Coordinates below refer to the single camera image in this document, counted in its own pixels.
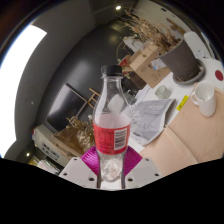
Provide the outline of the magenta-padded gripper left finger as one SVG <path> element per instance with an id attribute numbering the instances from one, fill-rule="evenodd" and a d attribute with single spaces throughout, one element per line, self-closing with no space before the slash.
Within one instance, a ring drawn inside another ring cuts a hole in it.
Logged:
<path id="1" fill-rule="evenodd" d="M 59 176 L 84 188 L 99 189 L 100 160 L 96 148 L 90 148 L 81 157 L 73 157 Z"/>

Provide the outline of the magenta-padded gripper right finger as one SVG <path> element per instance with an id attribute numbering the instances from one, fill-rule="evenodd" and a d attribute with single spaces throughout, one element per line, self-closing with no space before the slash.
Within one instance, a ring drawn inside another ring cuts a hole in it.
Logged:
<path id="1" fill-rule="evenodd" d="M 151 158 L 143 158 L 133 148 L 128 147 L 123 160 L 121 188 L 140 188 L 162 177 Z"/>

